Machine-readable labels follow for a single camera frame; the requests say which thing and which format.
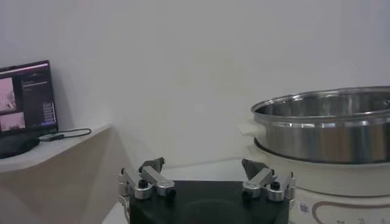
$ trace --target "cable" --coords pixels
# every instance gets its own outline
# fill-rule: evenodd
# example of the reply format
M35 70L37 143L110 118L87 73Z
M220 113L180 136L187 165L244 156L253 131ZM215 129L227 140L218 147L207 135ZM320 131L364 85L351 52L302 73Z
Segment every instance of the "cable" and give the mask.
M70 135L70 136L61 134L61 133L71 133L71 132L75 132L75 131L87 131L87 132L79 134L79 135ZM81 136L86 136L86 135L89 135L91 133L92 133L92 130L90 128L80 128L80 129L73 129L73 130L67 130L67 131L58 131L56 133L53 133L50 136L42 136L39 139L41 142L52 142L52 141L56 141L56 140L66 139L66 138L77 138L77 137L81 137Z

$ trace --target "stainless steel pot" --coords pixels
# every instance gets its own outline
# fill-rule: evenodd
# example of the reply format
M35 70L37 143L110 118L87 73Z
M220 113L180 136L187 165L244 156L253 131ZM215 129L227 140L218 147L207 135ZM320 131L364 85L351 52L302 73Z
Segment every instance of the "stainless steel pot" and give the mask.
M252 107L263 150L316 163L390 161L390 86L315 91Z

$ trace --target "bolt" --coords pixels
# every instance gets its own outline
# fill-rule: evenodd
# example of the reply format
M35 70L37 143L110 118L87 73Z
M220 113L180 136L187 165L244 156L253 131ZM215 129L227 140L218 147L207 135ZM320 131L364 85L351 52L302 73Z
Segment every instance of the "bolt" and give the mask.
M280 189L280 183L278 181L274 181L271 183L271 189L272 190L279 190Z
M138 182L138 187L139 188L147 188L147 185L148 185L148 182L146 180L144 180L144 179L142 179L142 180L140 180Z

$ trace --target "laptop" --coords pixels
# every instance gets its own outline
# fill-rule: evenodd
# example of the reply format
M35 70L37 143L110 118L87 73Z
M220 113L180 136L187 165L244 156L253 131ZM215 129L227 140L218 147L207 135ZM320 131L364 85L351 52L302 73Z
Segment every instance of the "laptop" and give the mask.
M24 141L57 131L49 61L0 69L0 158L7 150L20 154Z

